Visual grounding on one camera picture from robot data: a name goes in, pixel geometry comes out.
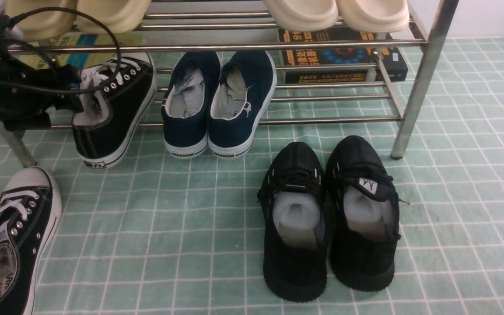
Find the navy canvas shoe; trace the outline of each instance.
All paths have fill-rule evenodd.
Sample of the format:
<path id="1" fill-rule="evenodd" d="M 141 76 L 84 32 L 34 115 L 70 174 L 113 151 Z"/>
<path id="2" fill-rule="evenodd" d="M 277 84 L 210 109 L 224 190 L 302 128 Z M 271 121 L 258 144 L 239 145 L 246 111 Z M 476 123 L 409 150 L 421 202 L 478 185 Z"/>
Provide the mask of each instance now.
<path id="1" fill-rule="evenodd" d="M 215 52 L 186 52 L 178 60 L 162 101 L 164 146 L 172 156 L 190 159 L 207 147 L 207 111 L 221 73 Z"/>
<path id="2" fill-rule="evenodd" d="M 235 158 L 250 149 L 276 84 L 276 67 L 268 52 L 236 52 L 223 66 L 208 126 L 214 155 Z"/>

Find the shoe rack leg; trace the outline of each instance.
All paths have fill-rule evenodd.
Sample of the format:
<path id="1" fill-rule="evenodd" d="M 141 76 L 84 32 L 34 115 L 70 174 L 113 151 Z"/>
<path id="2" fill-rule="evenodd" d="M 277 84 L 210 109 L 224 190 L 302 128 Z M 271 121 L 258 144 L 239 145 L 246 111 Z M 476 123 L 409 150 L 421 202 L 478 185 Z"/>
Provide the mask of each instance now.
<path id="1" fill-rule="evenodd" d="M 400 125 L 394 146 L 390 156 L 395 159 L 402 159 L 408 142 L 416 126 L 417 117 L 420 114 L 421 106 L 424 103 L 425 96 L 438 59 L 441 56 L 442 48 L 445 44 L 446 35 L 450 29 L 452 18 L 456 12 L 459 0 L 441 0 L 438 5 L 437 15 L 434 18 L 433 26 L 429 32 L 429 39 L 426 52 L 421 59 L 420 67 L 417 71 L 416 80 L 413 84 L 412 92 L 408 98 L 406 109 L 404 111 L 404 121 Z"/>
<path id="2" fill-rule="evenodd" d="M 374 36 L 374 39 L 376 40 L 384 40 L 386 39 L 386 33 L 377 33 L 375 36 Z M 371 54 L 369 56 L 369 62 L 370 63 L 376 63 L 377 62 L 377 59 L 378 56 L 382 56 L 382 48 L 373 48 L 376 50 L 376 54 Z M 365 78 L 365 81 L 366 82 L 375 82 L 376 81 L 376 68 L 372 68 L 372 69 L 369 69 L 367 71 L 367 77 Z"/>
<path id="3" fill-rule="evenodd" d="M 9 145 L 10 149 L 21 162 L 23 167 L 27 168 L 36 165 L 36 161 L 32 157 L 32 154 L 30 154 L 30 151 L 28 151 L 24 142 L 22 142 L 24 132 L 7 131 L 5 130 L 4 124 L 0 122 L 0 134 L 3 136 L 6 143 Z"/>

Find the shoe rack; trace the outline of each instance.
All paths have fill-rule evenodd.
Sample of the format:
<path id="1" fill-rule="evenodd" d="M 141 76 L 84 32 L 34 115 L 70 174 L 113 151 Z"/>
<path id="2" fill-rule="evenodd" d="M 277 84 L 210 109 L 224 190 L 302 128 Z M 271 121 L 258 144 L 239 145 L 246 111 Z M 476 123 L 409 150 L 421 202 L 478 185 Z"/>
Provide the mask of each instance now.
<path id="1" fill-rule="evenodd" d="M 393 159 L 402 159 L 410 136 L 423 105 L 427 90 L 429 88 L 434 70 L 438 63 L 446 40 L 446 34 L 452 23 L 452 18 L 456 12 L 459 0 L 440 0 L 437 8 L 434 23 L 429 32 L 426 32 L 422 22 L 410 7 L 409 28 L 414 39 L 386 40 L 386 34 L 378 34 L 374 41 L 339 41 L 339 42 L 265 42 L 249 44 L 222 44 L 222 45 L 144 45 L 144 46 L 124 46 L 123 52 L 187 52 L 212 50 L 216 52 L 237 51 L 237 50 L 288 50 L 288 49 L 336 49 L 336 48 L 376 48 L 374 55 L 368 63 L 363 64 L 343 64 L 332 66 L 278 66 L 278 71 L 296 70 L 327 70 L 348 69 L 348 70 L 368 70 L 366 82 L 346 82 L 346 83 L 326 83 L 326 84 L 278 84 L 281 90 L 296 90 L 308 88 L 374 88 L 382 87 L 385 93 L 354 94 L 354 95 L 328 95 L 328 96 L 300 96 L 300 97 L 277 97 L 272 102 L 340 102 L 348 100 L 370 100 L 386 99 L 392 108 L 392 115 L 369 115 L 369 116 L 334 116 L 326 118 L 290 118 L 290 119 L 263 119 L 261 125 L 276 124 L 330 124 L 330 123 L 368 123 L 368 122 L 397 122 L 399 129 L 390 153 Z M 276 29 L 275 22 L 253 21 L 256 18 L 270 18 L 267 11 L 260 12 L 207 12 L 207 13 L 148 13 L 142 24 L 136 31 L 160 32 L 172 30 L 246 30 L 246 29 Z M 165 24 L 165 20 L 183 20 L 182 24 Z M 395 86 L 392 85 L 386 73 L 386 69 L 378 58 L 378 51 L 384 47 L 406 47 L 418 46 L 423 52 L 420 67 L 416 74 L 416 79 L 408 102 L 403 106 L 400 104 Z M 42 44 L 42 49 L 53 54 L 72 53 L 113 53 L 113 46 L 86 46 L 86 47 L 52 47 Z M 13 54 L 28 54 L 22 48 L 12 48 Z M 382 81 L 376 81 L 376 70 L 379 69 L 384 77 Z M 158 68 L 158 74 L 169 74 L 171 69 Z M 166 92 L 166 87 L 160 87 L 158 92 Z M 155 106 L 161 105 L 161 100 L 154 101 Z M 140 128 L 159 128 L 162 122 L 143 122 Z M 50 130 L 71 129 L 70 124 L 54 124 Z M 32 154 L 26 149 L 22 142 L 24 132 L 8 132 L 0 123 L 0 133 L 20 160 L 24 167 L 34 166 L 36 161 Z"/>

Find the black high-top canvas sneaker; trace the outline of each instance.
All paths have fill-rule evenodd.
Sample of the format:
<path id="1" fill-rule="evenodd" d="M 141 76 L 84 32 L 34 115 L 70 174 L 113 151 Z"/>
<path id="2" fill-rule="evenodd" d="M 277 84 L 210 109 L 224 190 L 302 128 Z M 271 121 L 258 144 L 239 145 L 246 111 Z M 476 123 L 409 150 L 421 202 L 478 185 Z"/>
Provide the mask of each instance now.
<path id="1" fill-rule="evenodd" d="M 323 176 L 312 149 L 294 142 L 273 160 L 258 191 L 266 221 L 264 279 L 288 301 L 312 301 L 326 288 Z"/>
<path id="2" fill-rule="evenodd" d="M 339 281 L 359 291 L 380 291 L 394 277 L 400 239 L 398 193 L 377 152 L 349 136 L 330 155 L 326 187 L 336 206 L 330 265 Z"/>
<path id="3" fill-rule="evenodd" d="M 116 57 L 81 72 L 83 88 L 97 86 L 116 69 Z M 84 111 L 73 116 L 73 137 L 83 162 L 104 169 L 118 164 L 157 92 L 153 58 L 145 52 L 122 54 L 115 80 L 94 94 L 83 94 Z"/>
<path id="4" fill-rule="evenodd" d="M 38 262 L 62 215 L 58 185 L 40 168 L 15 174 L 0 196 L 0 315 L 32 315 Z"/>

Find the cable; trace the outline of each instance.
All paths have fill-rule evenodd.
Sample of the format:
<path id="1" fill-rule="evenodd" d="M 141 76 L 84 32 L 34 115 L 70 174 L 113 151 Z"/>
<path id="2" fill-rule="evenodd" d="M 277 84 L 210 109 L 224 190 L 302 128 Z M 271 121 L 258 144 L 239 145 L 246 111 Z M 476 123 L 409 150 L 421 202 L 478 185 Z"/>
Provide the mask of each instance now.
<path id="1" fill-rule="evenodd" d="M 96 18 L 93 18 L 92 16 L 90 16 L 88 14 L 84 14 L 83 12 L 80 12 L 78 10 L 73 10 L 73 9 L 69 9 L 69 8 L 46 7 L 46 8 L 39 8 L 39 9 L 36 9 L 36 10 L 32 10 L 30 12 L 26 12 L 24 14 L 20 14 L 18 16 L 15 16 L 15 17 L 11 18 L 8 27 L 9 28 L 14 28 L 14 26 L 16 26 L 16 24 L 22 22 L 22 20 L 25 20 L 26 18 L 29 18 L 30 16 L 33 16 L 35 14 L 39 14 L 39 13 L 42 13 L 42 12 L 50 12 L 50 11 L 60 11 L 60 12 L 66 12 L 66 13 L 69 13 L 69 14 L 76 14 L 76 15 L 81 16 L 82 18 L 86 18 L 87 20 L 90 20 L 90 22 L 93 22 L 94 24 L 100 26 L 100 28 L 102 28 L 110 36 L 110 38 L 112 38 L 112 42 L 114 42 L 114 46 L 116 46 L 116 59 L 118 61 L 116 63 L 116 69 L 114 70 L 114 72 L 112 73 L 112 75 L 110 76 L 110 78 L 104 80 L 98 86 L 94 86 L 94 87 L 91 87 L 91 88 L 86 88 L 84 90 L 57 90 L 57 89 L 54 89 L 54 88 L 45 88 L 45 87 L 38 87 L 38 86 L 30 86 L 30 85 L 26 85 L 26 84 L 17 84 L 17 83 L 8 82 L 8 81 L 5 81 L 5 80 L 0 80 L 0 86 L 8 86 L 8 87 L 11 87 L 11 88 L 20 88 L 22 90 L 38 92 L 38 93 L 41 93 L 41 94 L 79 95 L 79 94 L 85 94 L 85 93 L 91 93 L 91 92 L 100 91 L 106 85 L 112 83 L 116 79 L 116 76 L 120 73 L 120 70 L 121 70 L 121 68 L 120 68 L 121 61 L 120 60 L 122 59 L 122 52 L 121 52 L 121 48 L 120 48 L 120 43 L 118 42 L 118 39 L 116 38 L 116 36 L 114 35 L 114 33 L 112 33 L 112 31 L 106 25 L 104 25 L 102 22 L 100 22 L 99 20 L 96 20 Z M 29 48 L 26 48 L 24 46 L 22 46 L 22 47 L 25 48 L 25 49 L 27 49 L 27 50 L 30 50 L 30 51 L 32 51 L 32 52 L 34 52 L 36 54 L 38 54 L 37 52 L 41 52 L 42 54 L 46 55 L 45 52 L 43 52 L 42 50 L 40 50 L 38 48 L 35 48 L 34 46 L 32 46 L 32 48 L 35 48 L 34 50 L 32 48 L 30 48 L 30 47 Z"/>

